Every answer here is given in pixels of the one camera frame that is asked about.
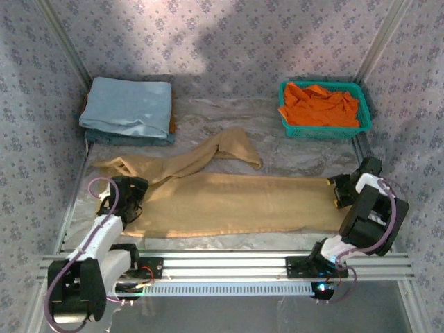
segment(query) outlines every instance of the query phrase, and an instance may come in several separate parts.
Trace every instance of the table surface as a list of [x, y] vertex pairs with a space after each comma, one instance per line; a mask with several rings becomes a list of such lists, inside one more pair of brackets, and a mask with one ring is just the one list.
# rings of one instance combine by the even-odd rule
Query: table surface
[[[76, 205], [63, 248], [75, 248], [93, 224], [96, 199], [87, 193], [88, 182], [99, 175], [91, 163], [125, 154], [170, 157], [190, 151], [225, 128], [242, 127], [263, 160], [254, 170], [239, 160], [213, 159], [203, 170], [217, 173], [268, 176], [334, 176], [354, 171], [358, 162], [351, 141], [295, 139], [285, 135], [274, 99], [176, 99], [176, 143], [169, 147], [127, 147], [95, 144], [76, 197]], [[179, 239], [120, 237], [147, 249], [255, 249], [306, 250], [328, 234], [309, 230], [287, 233], [233, 234]]]
[[[133, 306], [107, 307], [112, 316], [86, 325], [81, 333], [121, 333], [127, 327], [163, 333], [411, 331], [396, 282], [360, 282], [354, 294], [335, 305], [317, 305], [307, 296], [232, 296], [142, 298]], [[45, 324], [40, 333], [52, 332]]]

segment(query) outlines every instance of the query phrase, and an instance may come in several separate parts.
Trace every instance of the beige cloth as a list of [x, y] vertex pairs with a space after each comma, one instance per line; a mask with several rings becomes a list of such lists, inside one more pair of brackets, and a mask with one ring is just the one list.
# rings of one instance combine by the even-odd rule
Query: beige cloth
[[94, 165], [107, 176], [139, 176], [150, 182], [143, 214], [124, 231], [129, 236], [339, 230], [348, 210], [335, 208], [333, 190], [325, 178], [198, 173], [213, 157], [239, 158], [255, 168], [261, 166], [241, 128], [224, 130], [184, 155], [125, 155]]

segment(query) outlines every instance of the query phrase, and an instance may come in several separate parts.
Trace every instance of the green plastic basket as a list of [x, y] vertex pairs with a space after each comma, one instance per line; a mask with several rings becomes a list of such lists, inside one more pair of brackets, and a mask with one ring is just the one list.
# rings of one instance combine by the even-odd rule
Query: green plastic basket
[[289, 137], [311, 137], [319, 139], [351, 139], [360, 132], [367, 132], [372, 128], [370, 112], [362, 89], [356, 83], [345, 82], [323, 82], [323, 81], [284, 81], [280, 84], [279, 105], [284, 105], [284, 89], [287, 83], [294, 82], [300, 88], [306, 88], [310, 85], [319, 85], [331, 92], [349, 92], [352, 97], [359, 100], [359, 109], [357, 119], [359, 128], [344, 127], [315, 127], [315, 126], [290, 126], [285, 118], [282, 118], [285, 130]]

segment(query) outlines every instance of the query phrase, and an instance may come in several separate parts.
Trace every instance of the orange cloth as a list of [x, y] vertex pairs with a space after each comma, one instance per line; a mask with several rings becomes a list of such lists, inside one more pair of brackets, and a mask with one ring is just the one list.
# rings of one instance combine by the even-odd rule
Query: orange cloth
[[278, 110], [290, 126], [359, 127], [358, 105], [349, 92], [329, 92], [318, 85], [300, 89], [290, 82]]

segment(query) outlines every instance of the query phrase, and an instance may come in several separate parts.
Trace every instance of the floral wallpaper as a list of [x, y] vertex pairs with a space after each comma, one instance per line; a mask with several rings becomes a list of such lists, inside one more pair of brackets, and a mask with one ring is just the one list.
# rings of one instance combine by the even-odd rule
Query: floral wallpaper
[[84, 156], [82, 86], [33, 1], [0, 1], [0, 332], [20, 332]]
[[444, 332], [444, 4], [413, 1], [366, 79], [373, 152], [407, 191], [400, 231], [436, 332]]
[[288, 77], [351, 80], [392, 1], [51, 0], [92, 77], [177, 96], [274, 97]]

